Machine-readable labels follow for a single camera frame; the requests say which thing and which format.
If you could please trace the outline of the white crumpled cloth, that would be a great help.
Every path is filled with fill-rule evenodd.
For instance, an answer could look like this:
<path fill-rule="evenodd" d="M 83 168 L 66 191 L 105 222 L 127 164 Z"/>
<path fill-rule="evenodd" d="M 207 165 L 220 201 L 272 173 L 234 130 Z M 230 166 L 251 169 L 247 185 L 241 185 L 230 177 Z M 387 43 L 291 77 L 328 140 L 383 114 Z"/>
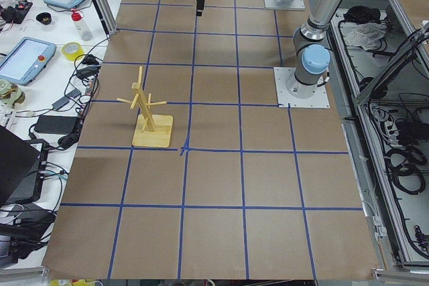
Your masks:
<path fill-rule="evenodd" d="M 380 23 L 364 23 L 351 28 L 344 40 L 347 46 L 364 50 L 376 50 L 387 33 L 387 27 Z"/>

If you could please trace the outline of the wooden cup tree stand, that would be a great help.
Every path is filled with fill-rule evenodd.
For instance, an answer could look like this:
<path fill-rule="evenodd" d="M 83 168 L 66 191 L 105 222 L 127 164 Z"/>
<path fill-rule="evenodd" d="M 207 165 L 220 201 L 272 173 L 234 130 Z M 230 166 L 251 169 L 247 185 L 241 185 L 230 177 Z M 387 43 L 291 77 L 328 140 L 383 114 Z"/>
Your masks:
<path fill-rule="evenodd" d="M 132 145 L 135 147 L 167 148 L 170 145 L 174 118 L 171 115 L 155 115 L 151 112 L 152 106 L 167 104 L 167 102 L 151 101 L 151 93 L 146 95 L 143 91 L 142 76 L 143 67 L 140 66 L 138 80 L 131 85 L 134 93 L 132 100 L 117 98 L 119 102 L 129 104 L 131 110 L 136 106 L 139 108 Z"/>

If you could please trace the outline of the yellow tape roll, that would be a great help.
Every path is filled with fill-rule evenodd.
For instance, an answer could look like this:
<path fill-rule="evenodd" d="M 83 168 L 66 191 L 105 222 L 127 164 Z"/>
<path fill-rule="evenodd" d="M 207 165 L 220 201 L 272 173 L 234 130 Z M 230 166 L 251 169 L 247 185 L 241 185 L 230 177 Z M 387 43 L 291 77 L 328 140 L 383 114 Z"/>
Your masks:
<path fill-rule="evenodd" d="M 62 46 L 62 54 L 68 61 L 75 61 L 84 56 L 84 50 L 78 42 L 68 42 Z"/>

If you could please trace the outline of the black power brick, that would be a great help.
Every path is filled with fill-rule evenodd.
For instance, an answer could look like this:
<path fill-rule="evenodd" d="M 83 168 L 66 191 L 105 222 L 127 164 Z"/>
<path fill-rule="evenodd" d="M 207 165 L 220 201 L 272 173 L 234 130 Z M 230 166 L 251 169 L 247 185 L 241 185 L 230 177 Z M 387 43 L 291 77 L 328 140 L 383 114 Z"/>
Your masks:
<path fill-rule="evenodd" d="M 77 117 L 42 115 L 39 116 L 34 131 L 43 134 L 67 135 L 75 130 L 77 124 Z"/>

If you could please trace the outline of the clear bottle red cap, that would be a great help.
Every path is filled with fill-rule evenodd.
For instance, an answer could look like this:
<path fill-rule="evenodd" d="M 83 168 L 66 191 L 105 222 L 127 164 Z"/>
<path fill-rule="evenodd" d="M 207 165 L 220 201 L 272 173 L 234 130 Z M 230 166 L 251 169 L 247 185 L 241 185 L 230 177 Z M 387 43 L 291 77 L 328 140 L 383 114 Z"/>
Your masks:
<path fill-rule="evenodd" d="M 77 10 L 75 9 L 72 10 L 71 19 L 80 35 L 80 38 L 83 41 L 92 40 L 93 34 L 88 28 L 88 25 L 86 24 L 86 22 L 84 21 L 83 16 L 79 12 L 77 12 Z"/>

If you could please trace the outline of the lower teach pendant tablet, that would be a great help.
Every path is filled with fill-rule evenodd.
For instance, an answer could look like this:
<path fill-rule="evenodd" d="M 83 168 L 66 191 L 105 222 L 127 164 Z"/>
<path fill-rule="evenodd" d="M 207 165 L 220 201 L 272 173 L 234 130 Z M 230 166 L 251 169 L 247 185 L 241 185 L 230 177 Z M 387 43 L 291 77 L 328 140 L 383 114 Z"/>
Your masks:
<path fill-rule="evenodd" d="M 26 86 L 46 67 L 56 53 L 56 44 L 24 37 L 1 63 L 1 79 Z"/>

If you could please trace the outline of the small black bowl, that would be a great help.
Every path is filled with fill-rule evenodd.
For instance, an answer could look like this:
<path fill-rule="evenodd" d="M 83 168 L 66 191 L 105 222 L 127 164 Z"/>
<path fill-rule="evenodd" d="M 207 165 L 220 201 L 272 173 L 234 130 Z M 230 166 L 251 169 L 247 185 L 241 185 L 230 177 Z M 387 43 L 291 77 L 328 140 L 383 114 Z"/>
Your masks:
<path fill-rule="evenodd" d="M 42 25 L 50 25 L 52 22 L 52 15 L 48 12 L 42 12 L 36 15 L 36 21 Z"/>

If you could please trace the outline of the black laptop computer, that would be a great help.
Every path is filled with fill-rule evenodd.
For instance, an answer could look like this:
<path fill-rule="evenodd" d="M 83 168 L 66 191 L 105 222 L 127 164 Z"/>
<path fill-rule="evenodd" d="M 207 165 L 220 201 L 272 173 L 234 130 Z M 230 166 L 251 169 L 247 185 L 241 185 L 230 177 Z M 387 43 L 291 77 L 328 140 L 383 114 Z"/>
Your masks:
<path fill-rule="evenodd" d="M 29 204 L 40 199 L 48 142 L 23 140 L 1 127 L 1 205 Z"/>

